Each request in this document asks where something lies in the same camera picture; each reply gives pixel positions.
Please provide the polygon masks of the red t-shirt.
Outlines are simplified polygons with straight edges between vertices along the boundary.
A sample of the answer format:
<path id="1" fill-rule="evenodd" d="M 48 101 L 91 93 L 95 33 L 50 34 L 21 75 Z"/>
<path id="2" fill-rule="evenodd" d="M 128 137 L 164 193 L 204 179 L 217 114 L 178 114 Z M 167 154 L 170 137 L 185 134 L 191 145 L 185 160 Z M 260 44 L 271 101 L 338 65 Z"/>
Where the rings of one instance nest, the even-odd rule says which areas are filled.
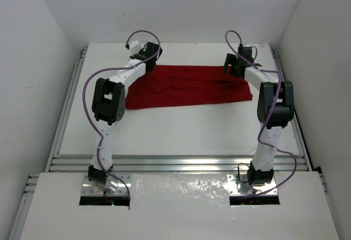
<path id="1" fill-rule="evenodd" d="M 251 101 L 249 84 L 220 66 L 159 65 L 133 83 L 128 110 Z"/>

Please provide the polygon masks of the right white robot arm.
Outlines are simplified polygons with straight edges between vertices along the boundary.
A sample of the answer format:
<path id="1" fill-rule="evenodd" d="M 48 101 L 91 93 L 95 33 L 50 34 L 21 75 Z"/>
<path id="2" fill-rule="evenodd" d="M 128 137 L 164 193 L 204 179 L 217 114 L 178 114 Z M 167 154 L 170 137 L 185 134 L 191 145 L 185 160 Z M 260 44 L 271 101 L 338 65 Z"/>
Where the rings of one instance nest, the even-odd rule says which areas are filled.
<path id="1" fill-rule="evenodd" d="M 274 157 L 282 130 L 294 117 L 293 83 L 280 72 L 267 70 L 254 62 L 252 46 L 239 44 L 234 54 L 227 54 L 223 73 L 243 79 L 259 90 L 257 119 L 261 129 L 258 145 L 247 171 L 247 183 L 263 185 L 274 176 Z"/>

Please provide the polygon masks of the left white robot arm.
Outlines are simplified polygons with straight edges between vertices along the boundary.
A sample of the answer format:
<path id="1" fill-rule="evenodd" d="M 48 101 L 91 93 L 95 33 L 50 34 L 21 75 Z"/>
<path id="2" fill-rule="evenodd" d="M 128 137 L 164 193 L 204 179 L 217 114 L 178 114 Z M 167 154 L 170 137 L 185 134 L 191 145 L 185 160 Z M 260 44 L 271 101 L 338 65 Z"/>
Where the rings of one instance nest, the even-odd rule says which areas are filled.
<path id="1" fill-rule="evenodd" d="M 107 178 L 112 175 L 112 150 L 108 148 L 111 145 L 108 135 L 125 114 L 129 87 L 148 71 L 155 70 L 156 61 L 162 54 L 161 46 L 152 42 L 141 46 L 138 41 L 132 41 L 126 48 L 130 53 L 128 63 L 121 68 L 104 69 L 116 73 L 106 79 L 97 79 L 94 88 L 92 113 L 96 122 L 93 128 L 99 141 L 88 168 L 88 177 L 101 185 L 107 185 Z"/>

